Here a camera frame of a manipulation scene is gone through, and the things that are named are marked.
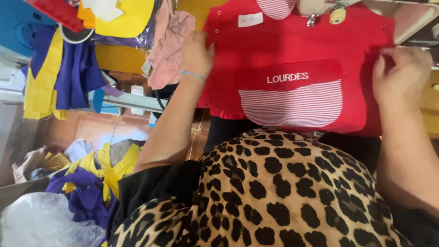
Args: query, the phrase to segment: red fabric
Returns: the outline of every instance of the red fabric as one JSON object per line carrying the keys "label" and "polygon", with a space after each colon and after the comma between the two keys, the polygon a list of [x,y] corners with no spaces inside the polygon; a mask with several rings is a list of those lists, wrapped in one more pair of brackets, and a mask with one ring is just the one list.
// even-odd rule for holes
{"label": "red fabric", "polygon": [[[346,20],[339,25],[331,25],[329,16],[324,15],[315,27],[306,27],[307,18],[293,12],[284,20],[264,14],[263,23],[238,28],[239,15],[260,12],[254,0],[230,0],[211,9],[204,30],[209,34],[208,45],[216,43],[215,64],[198,106],[210,108],[213,116],[247,119],[242,100],[253,121],[285,122],[285,128],[297,132],[381,135],[371,77],[379,49],[394,46],[394,21],[357,3],[348,7]],[[339,90],[329,91],[337,84],[327,83],[338,80],[342,109],[331,120],[338,106],[331,101],[337,100]],[[318,87],[325,85],[329,87],[327,91],[319,91]],[[266,92],[258,96],[258,90]],[[294,101],[301,91],[307,93],[300,95],[299,102]],[[243,94],[246,92],[252,93],[250,97]],[[306,112],[307,100],[312,99],[315,104],[310,105],[310,113],[318,114]],[[319,114],[327,117],[325,107],[332,111],[332,118],[327,118],[325,121],[330,123],[322,127],[325,121],[316,125],[314,120]]]}

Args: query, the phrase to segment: small badge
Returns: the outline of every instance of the small badge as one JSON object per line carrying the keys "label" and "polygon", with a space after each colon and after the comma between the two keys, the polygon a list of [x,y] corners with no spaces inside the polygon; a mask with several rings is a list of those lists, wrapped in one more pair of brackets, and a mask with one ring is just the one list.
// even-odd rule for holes
{"label": "small badge", "polygon": [[240,15],[238,17],[238,27],[249,27],[264,22],[264,18],[261,13],[252,15]]}

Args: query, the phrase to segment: pink fabric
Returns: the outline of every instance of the pink fabric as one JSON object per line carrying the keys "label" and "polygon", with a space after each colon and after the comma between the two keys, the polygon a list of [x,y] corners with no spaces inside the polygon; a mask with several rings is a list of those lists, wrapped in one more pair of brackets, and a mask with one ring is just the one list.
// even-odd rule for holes
{"label": "pink fabric", "polygon": [[180,82],[181,49],[187,35],[195,30],[195,17],[185,11],[174,11],[172,0],[164,0],[156,20],[154,47],[148,57],[154,70],[148,86],[161,89]]}
{"label": "pink fabric", "polygon": [[264,14],[275,20],[283,20],[291,14],[296,0],[256,0]]}

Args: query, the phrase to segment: leopard print clothing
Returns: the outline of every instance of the leopard print clothing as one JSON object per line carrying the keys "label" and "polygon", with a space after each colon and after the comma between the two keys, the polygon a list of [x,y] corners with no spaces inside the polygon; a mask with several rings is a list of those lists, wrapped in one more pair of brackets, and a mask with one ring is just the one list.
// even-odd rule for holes
{"label": "leopard print clothing", "polygon": [[192,207],[142,205],[109,246],[412,246],[366,167],[307,136],[248,131],[200,163]]}

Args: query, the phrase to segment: bracelet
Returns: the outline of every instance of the bracelet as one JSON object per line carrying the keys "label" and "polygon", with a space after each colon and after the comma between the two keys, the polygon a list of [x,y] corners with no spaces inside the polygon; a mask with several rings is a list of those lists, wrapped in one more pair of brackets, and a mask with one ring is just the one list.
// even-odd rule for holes
{"label": "bracelet", "polygon": [[183,74],[188,74],[188,75],[193,76],[193,77],[195,77],[195,78],[198,78],[198,79],[201,79],[201,80],[206,81],[206,79],[205,79],[204,77],[202,77],[202,76],[200,76],[200,75],[198,75],[198,74],[195,74],[195,73],[189,72],[189,71],[183,71],[183,72],[181,73],[181,75],[183,75]]}

